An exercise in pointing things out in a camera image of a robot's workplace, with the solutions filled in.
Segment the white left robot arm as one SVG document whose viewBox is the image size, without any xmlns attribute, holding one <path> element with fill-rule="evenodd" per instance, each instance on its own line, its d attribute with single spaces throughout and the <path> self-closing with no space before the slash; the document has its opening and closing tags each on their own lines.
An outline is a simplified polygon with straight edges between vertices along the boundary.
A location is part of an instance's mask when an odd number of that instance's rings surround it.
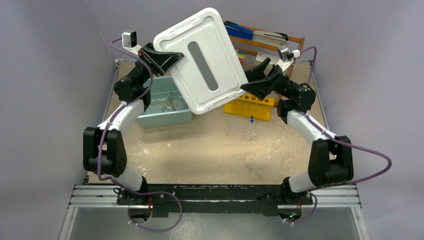
<svg viewBox="0 0 424 240">
<path fill-rule="evenodd" d="M 138 205 L 149 199 L 146 178 L 136 173 L 127 164 L 124 135 L 136 118 L 146 111 L 151 103 L 151 88 L 155 76 L 163 76 L 183 59 L 181 52 L 156 51 L 152 43 L 140 46 L 137 43 L 122 43 L 121 47 L 110 42 L 116 50 L 133 57 L 135 67 L 113 90 L 120 105 L 96 127 L 87 127 L 83 132 L 83 167 L 97 174 L 100 181 L 110 180 Z"/>
</svg>

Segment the amber rubber tubing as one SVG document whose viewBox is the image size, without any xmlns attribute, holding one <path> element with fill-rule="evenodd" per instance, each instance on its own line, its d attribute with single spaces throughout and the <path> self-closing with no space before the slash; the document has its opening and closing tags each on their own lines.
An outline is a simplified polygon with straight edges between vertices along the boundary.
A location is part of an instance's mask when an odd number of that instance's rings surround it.
<svg viewBox="0 0 424 240">
<path fill-rule="evenodd" d="M 170 106 L 171 103 L 168 101 L 151 101 L 150 104 L 156 104 L 156 105 L 166 105 L 166 106 Z"/>
</svg>

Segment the white plastic tray lid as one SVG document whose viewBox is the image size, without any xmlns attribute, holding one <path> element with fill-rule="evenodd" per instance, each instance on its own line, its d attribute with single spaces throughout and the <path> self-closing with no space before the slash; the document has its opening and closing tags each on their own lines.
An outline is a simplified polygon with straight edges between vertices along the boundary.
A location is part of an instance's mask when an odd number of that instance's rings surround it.
<svg viewBox="0 0 424 240">
<path fill-rule="evenodd" d="M 245 94 L 247 77 L 216 9 L 204 8 L 162 31 L 153 46 L 183 54 L 169 73 L 192 113 L 205 114 Z"/>
</svg>

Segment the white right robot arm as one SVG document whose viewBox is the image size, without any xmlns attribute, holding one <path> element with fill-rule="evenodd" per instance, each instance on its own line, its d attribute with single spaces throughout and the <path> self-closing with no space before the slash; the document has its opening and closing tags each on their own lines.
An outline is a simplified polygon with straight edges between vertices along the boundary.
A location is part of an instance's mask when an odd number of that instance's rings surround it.
<svg viewBox="0 0 424 240">
<path fill-rule="evenodd" d="M 285 124 L 295 128 L 311 147 L 307 170 L 283 180 L 280 196 L 288 204 L 300 198 L 302 192 L 330 185 L 346 183 L 353 179 L 353 154 L 347 136 L 338 136 L 325 129 L 309 111 L 316 100 L 316 92 L 308 83 L 296 83 L 284 73 L 284 62 L 274 64 L 266 58 L 259 65 L 246 70 L 245 92 L 259 100 L 275 92 L 279 100 L 277 115 Z"/>
</svg>

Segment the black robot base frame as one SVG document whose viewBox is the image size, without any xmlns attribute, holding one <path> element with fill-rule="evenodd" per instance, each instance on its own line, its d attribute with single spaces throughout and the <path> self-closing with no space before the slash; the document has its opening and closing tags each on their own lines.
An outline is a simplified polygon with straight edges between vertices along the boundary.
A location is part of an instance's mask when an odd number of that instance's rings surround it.
<svg viewBox="0 0 424 240">
<path fill-rule="evenodd" d="M 261 214 L 288 217 L 290 210 L 311 207 L 309 193 L 290 193 L 281 184 L 148 184 L 147 195 L 114 188 L 117 204 L 131 209 L 144 207 L 154 218 L 169 214 Z"/>
</svg>

